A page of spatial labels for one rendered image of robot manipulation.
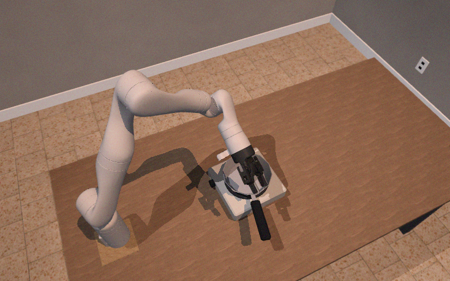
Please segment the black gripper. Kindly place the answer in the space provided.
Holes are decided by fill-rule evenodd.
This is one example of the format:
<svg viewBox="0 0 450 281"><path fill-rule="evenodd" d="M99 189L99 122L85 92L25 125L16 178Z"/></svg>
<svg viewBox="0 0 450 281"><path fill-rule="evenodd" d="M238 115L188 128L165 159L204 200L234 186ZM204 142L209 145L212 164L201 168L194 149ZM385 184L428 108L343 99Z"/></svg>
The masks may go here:
<svg viewBox="0 0 450 281"><path fill-rule="evenodd" d="M252 145L234 153L231 155L234 163L240 163L241 166L237 167L240 177L244 185L249 185L252 193L257 195L260 193L256 183L254 182L254 176L257 176L261 186L264 187L268 183L263 175L263 167L256 156L252 157L255 151Z"/></svg>

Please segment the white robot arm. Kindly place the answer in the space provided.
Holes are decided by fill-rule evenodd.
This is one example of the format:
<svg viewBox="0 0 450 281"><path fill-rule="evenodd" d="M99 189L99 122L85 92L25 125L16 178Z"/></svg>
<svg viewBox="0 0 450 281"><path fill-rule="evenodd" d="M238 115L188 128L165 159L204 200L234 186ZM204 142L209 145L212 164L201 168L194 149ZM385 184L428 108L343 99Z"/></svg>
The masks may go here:
<svg viewBox="0 0 450 281"><path fill-rule="evenodd" d="M218 160L251 145L237 120L228 91L220 89L209 95L201 90L184 89L171 94L159 90L140 71L124 73L115 85L110 116L96 158L98 188L83 191L76 201L77 210L101 235L99 239L106 247L120 248L130 238L116 207L134 154L134 115L148 117L177 112L200 113L208 118L223 113L218 129L227 150L217 155Z"/></svg>

